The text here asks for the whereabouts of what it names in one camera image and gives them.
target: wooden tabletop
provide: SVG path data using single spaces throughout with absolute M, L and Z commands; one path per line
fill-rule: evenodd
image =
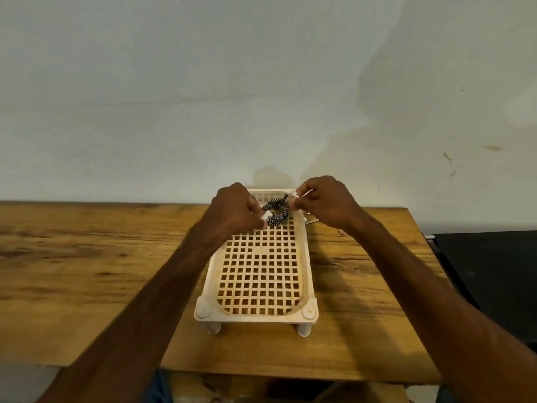
M 69 365 L 205 209 L 0 203 L 0 359 Z M 406 209 L 368 211 L 445 277 Z M 439 383 L 432 360 L 366 252 L 323 223 L 307 230 L 319 303 L 309 337 L 282 324 L 228 324 L 209 335 L 193 318 L 202 276 L 162 365 L 210 373 Z

